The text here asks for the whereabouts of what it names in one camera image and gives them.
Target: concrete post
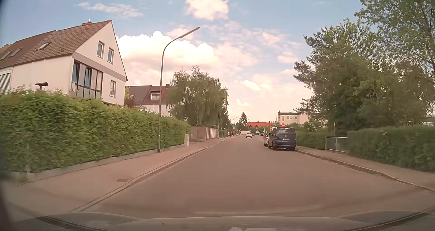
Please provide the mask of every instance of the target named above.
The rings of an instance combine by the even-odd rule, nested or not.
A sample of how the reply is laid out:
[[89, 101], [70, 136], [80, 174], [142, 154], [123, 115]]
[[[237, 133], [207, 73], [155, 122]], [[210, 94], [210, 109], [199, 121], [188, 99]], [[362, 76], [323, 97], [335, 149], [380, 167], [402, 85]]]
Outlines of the concrete post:
[[189, 134], [184, 135], [184, 146], [185, 147], [189, 146]]

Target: fence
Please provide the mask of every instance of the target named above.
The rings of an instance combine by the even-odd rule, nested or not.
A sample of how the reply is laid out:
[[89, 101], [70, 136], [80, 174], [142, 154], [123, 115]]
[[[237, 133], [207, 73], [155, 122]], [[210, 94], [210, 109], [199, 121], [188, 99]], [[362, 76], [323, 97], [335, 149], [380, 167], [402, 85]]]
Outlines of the fence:
[[192, 126], [191, 140], [207, 140], [218, 138], [218, 129], [205, 126]]
[[348, 138], [346, 137], [326, 136], [325, 149], [347, 153], [348, 152], [347, 142], [348, 142]]

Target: skylight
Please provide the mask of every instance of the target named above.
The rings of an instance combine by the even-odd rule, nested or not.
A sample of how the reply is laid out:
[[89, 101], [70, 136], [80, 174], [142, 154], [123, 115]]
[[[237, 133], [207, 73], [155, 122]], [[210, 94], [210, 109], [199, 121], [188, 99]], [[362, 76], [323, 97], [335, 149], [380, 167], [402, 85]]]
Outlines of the skylight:
[[47, 43], [44, 43], [44, 44], [42, 44], [42, 46], [40, 46], [37, 50], [42, 50], [42, 49], [44, 49], [46, 46], [48, 46], [48, 44], [50, 44], [51, 42], [47, 42]]
[[8, 51], [7, 53], [5, 53], [4, 55], [3, 55], [3, 57], [1, 57], [0, 58], [0, 60], [3, 60], [3, 59], [5, 59], [10, 53], [11, 53], [12, 51]]
[[19, 49], [15, 50], [9, 57], [11, 58], [11, 57], [15, 56], [21, 49], [23, 49], [23, 48], [19, 48]]

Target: sidewalk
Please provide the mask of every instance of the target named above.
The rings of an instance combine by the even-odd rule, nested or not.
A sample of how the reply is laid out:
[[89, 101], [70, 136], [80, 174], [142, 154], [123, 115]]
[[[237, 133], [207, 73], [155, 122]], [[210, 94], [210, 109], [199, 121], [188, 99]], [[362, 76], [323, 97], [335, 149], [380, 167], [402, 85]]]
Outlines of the sidewalk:
[[370, 160], [364, 160], [353, 156], [335, 153], [330, 150], [317, 150], [303, 146], [297, 146], [296, 150], [323, 160], [332, 161], [356, 170], [387, 177], [402, 183], [415, 185], [431, 191], [435, 191], [435, 173], [421, 172], [417, 170], [396, 167]]
[[7, 201], [40, 214], [73, 212], [177, 163], [190, 154], [227, 139], [230, 138], [190, 142], [188, 147], [91, 167], [19, 186], [15, 182], [7, 182], [3, 186], [4, 194]]

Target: car hood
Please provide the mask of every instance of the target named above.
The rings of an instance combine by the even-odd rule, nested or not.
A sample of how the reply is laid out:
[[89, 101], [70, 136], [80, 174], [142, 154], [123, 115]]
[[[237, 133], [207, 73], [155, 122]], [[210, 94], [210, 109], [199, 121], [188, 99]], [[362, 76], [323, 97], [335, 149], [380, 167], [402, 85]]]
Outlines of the car hood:
[[[428, 213], [388, 211], [364, 212], [342, 217], [179, 217], [139, 219], [106, 213], [69, 213], [43, 216], [15, 223], [21, 231], [107, 230], [107, 231], [345, 231], [394, 225]], [[435, 227], [431, 218], [430, 227]]]

